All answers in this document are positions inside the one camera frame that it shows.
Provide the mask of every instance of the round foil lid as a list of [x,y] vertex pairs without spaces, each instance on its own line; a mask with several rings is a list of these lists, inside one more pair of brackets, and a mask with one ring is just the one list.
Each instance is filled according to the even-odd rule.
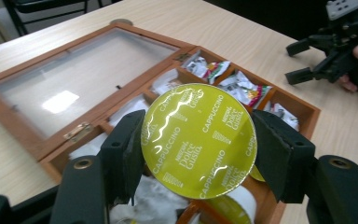
[[142,151],[165,187],[192,199],[235,189],[256,156],[255,127],[234,97],[214,86],[186,84],[159,96],[145,115]]

